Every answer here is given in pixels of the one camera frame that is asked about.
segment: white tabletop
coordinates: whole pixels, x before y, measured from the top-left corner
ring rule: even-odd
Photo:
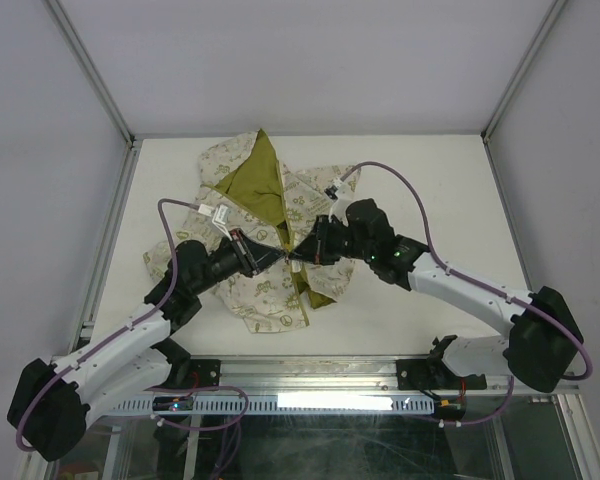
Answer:
[[[199,177],[197,156],[222,139],[145,140],[124,211],[100,302],[95,331],[124,322],[152,288],[142,253],[165,238],[156,202],[192,200]],[[377,160],[412,181],[427,208],[433,240],[452,263],[512,287],[524,277],[479,136],[272,137],[291,170]],[[389,173],[367,167],[356,198],[372,197],[397,233],[424,239],[415,202]],[[167,206],[172,229],[186,216]],[[251,334],[217,298],[201,296],[203,309],[174,339],[200,355],[420,354],[436,336],[490,335],[475,318],[418,293],[378,280],[356,267],[342,301],[319,310],[307,306],[310,326],[279,334]]]

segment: cable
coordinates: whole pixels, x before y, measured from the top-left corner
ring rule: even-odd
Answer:
[[[504,397],[504,400],[500,404],[498,408],[496,408],[489,415],[485,415],[484,417],[476,418],[475,420],[466,420],[466,421],[455,421],[455,420],[441,420],[434,417],[421,417],[419,415],[413,415],[413,418],[417,418],[418,420],[425,420],[427,422],[438,423],[441,425],[455,425],[455,426],[471,426],[471,425],[480,425],[481,423],[488,422],[493,420],[495,417],[499,416],[502,412],[504,412],[511,400],[513,399],[513,390],[515,387],[515,379],[513,376],[509,377],[509,387],[507,388],[507,393]]]
[[[173,237],[171,236],[171,230],[169,229],[169,223],[167,221],[167,217],[164,214],[164,209],[163,209],[163,205],[165,203],[170,203],[173,205],[181,205],[183,207],[188,207],[194,210],[198,210],[199,206],[193,203],[188,203],[188,202],[183,202],[181,200],[174,200],[174,199],[170,199],[170,198],[162,198],[158,201],[158,215],[160,216],[160,221],[162,222],[162,226],[164,227],[164,230],[167,234],[167,243],[169,244],[169,250],[171,252],[171,261],[172,261],[172,276],[171,276],[171,283],[169,284],[169,288],[167,289],[167,291],[165,292],[164,296],[162,297],[162,299],[151,309],[149,310],[147,313],[145,313],[144,315],[141,315],[140,317],[138,317],[137,319],[135,319],[131,325],[133,327],[137,326],[138,324],[142,323],[143,321],[145,321],[146,319],[150,318],[151,316],[153,316],[158,310],[160,310],[160,308],[166,303],[166,301],[168,300],[168,298],[171,296],[171,294],[173,293],[173,290],[176,287],[176,281],[178,278],[178,261],[177,261],[177,257],[176,257],[176,247],[173,241]],[[93,347],[91,350],[89,350],[87,353],[85,353],[82,357],[78,358],[77,363],[78,365],[81,363],[86,362],[89,358],[91,358],[93,355],[95,355],[96,353],[98,353],[100,350],[102,350],[104,347],[106,347],[107,345],[109,345],[111,342],[113,342],[116,338],[118,338],[120,335],[122,335],[124,332],[126,332],[128,330],[128,328],[126,326],[120,328],[119,330],[116,330],[115,332],[113,332],[111,335],[109,335],[107,338],[105,338],[104,340],[102,340],[100,343],[98,343],[95,347]],[[60,381],[61,378],[63,378],[65,375],[67,375],[69,372],[71,372],[73,370],[72,367],[66,367],[64,368],[62,371],[60,371],[59,373],[57,373],[51,380],[49,380],[49,382],[40,389],[40,391],[38,392],[38,394],[33,398],[33,400],[31,401],[31,403],[29,403],[29,406],[25,409],[22,418],[20,419],[20,422],[18,423],[18,428],[16,429],[16,445],[18,446],[18,448],[24,452],[33,452],[35,451],[35,448],[26,445],[23,441],[23,433],[24,433],[24,426],[27,424],[27,421],[29,420],[29,417],[31,416],[31,413],[33,412],[33,410],[38,406],[38,404],[40,403],[40,400],[47,394],[47,392],[49,390],[51,390],[51,388],[58,382]]]
[[[584,348],[584,345],[580,342],[580,340],[578,340],[576,338],[576,336],[573,335],[573,333],[571,333],[564,325],[562,325],[560,322],[558,322],[555,318],[553,318],[551,315],[548,315],[547,313],[543,312],[539,308],[534,307],[530,303],[520,300],[519,298],[516,298],[516,297],[509,298],[509,296],[506,292],[504,292],[498,288],[492,287],[491,285],[484,283],[476,278],[473,278],[465,273],[459,272],[458,270],[455,270],[453,268],[448,268],[448,265],[445,263],[444,260],[442,260],[440,255],[438,255],[438,252],[436,251],[436,249],[433,245],[433,240],[431,239],[431,230],[429,228],[429,218],[427,217],[427,212],[425,211],[424,204],[422,203],[422,199],[420,198],[420,195],[418,195],[418,192],[416,192],[415,188],[413,188],[413,185],[411,185],[411,183],[409,183],[409,181],[400,172],[398,172],[394,168],[392,168],[388,165],[385,165],[383,163],[369,161],[369,162],[362,162],[362,163],[357,164],[356,166],[351,168],[348,172],[346,172],[344,175],[342,175],[342,177],[340,177],[340,180],[342,182],[344,182],[354,172],[356,172],[357,170],[359,170],[362,167],[367,166],[367,165],[379,167],[384,170],[387,170],[388,172],[390,172],[393,175],[395,175],[396,177],[398,177],[398,179],[409,189],[409,191],[413,195],[413,198],[415,199],[416,203],[418,204],[418,208],[420,209],[420,214],[422,215],[422,222],[424,224],[424,234],[427,239],[427,244],[429,245],[429,249],[431,250],[431,257],[438,264],[438,266],[440,268],[444,268],[445,270],[448,269],[449,274],[451,274],[461,280],[464,280],[465,282],[468,282],[471,285],[482,288],[483,290],[486,290],[487,292],[492,293],[500,298],[504,298],[507,301],[511,301],[515,305],[518,305],[519,307],[522,307],[525,310],[531,311],[532,313],[534,313],[537,316],[539,316],[540,318],[542,318],[544,321],[551,324],[553,327],[557,328],[558,331],[560,333],[562,333],[562,335],[564,335],[576,347],[576,349],[578,350],[578,353],[580,353],[580,355],[582,356],[582,359],[584,360],[584,364],[585,364],[584,373],[582,373],[580,375],[563,375],[562,378],[565,380],[584,380],[591,376],[591,374],[593,373],[593,362],[591,361],[591,357],[589,356],[589,353]]]
[[[159,387],[148,388],[147,391],[148,392],[163,392],[163,393],[185,392],[185,390],[173,390],[173,389],[159,388]],[[244,400],[245,400],[244,407],[242,408],[240,413],[238,415],[236,415],[235,418],[233,418],[231,421],[229,421],[227,423],[223,423],[222,425],[217,425],[215,427],[188,427],[186,425],[180,425],[178,423],[174,423],[170,420],[167,420],[164,417],[160,417],[159,415],[155,415],[155,418],[158,418],[159,421],[163,422],[165,425],[169,425],[171,427],[175,427],[180,430],[186,430],[188,432],[215,432],[218,430],[222,430],[224,428],[228,428],[231,425],[235,425],[240,420],[242,420],[242,417],[244,417],[247,414],[247,411],[249,410],[249,403],[250,403],[249,396],[246,394],[246,392],[244,390],[242,390],[241,388],[238,388],[238,387],[230,386],[230,385],[218,385],[215,387],[201,387],[201,388],[186,390],[187,393],[189,393],[189,392],[193,392],[193,393],[217,392],[217,391],[237,392],[238,395],[240,397],[244,398]]]
[[[226,436],[227,436],[226,433],[227,433],[227,430],[225,429],[222,434],[222,444],[221,444],[220,455],[216,459],[216,463],[214,465],[213,471],[211,472],[211,476],[209,477],[209,480],[217,480],[220,477],[220,474],[229,465],[231,465],[231,462],[233,462],[234,458],[240,451],[240,443],[242,442],[242,427],[240,426],[240,424],[239,423],[236,424],[236,426],[233,430],[233,434],[231,435],[231,438],[229,439],[229,442],[225,445],[225,440],[226,440]],[[229,453],[229,449],[231,448],[231,444],[234,442],[234,440],[235,440],[235,444],[233,447],[233,452],[231,452],[231,455],[229,456],[227,461],[222,463],[222,461],[224,460],[224,457],[227,455],[227,453]]]

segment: label tag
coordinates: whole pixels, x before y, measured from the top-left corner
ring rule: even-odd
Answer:
[[[218,205],[216,212],[213,214],[213,221],[220,225],[226,225],[229,219],[229,207],[226,205]]]

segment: white cable tray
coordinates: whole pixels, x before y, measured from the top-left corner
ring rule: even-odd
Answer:
[[[424,395],[391,395],[391,410],[352,410],[348,408],[279,407],[276,395],[249,397],[247,415],[431,415],[433,400]],[[125,400],[109,416],[138,416],[153,413],[152,395],[137,395]],[[159,412],[159,415],[237,415],[244,408],[244,400],[226,395],[199,396],[191,410]]]

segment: cloth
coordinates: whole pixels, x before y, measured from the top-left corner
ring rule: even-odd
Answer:
[[[228,229],[241,228],[262,244],[286,250],[309,234],[317,215],[329,212],[331,200],[324,189],[350,168],[320,167],[293,173],[278,161],[262,130],[211,147],[200,155],[198,164],[202,185],[196,203],[228,206]],[[341,187],[342,194],[352,197],[358,178],[359,173],[349,177]],[[207,251],[217,248],[221,238],[207,217],[193,211],[174,232],[178,243],[198,240]],[[166,241],[144,254],[155,282],[164,276],[169,259]],[[296,330],[309,325],[301,295],[306,292],[313,308],[337,301],[349,284],[354,264],[342,259],[333,266],[305,264],[295,269],[298,271],[280,261],[254,278],[234,275],[217,285],[213,293],[242,317],[253,333]]]

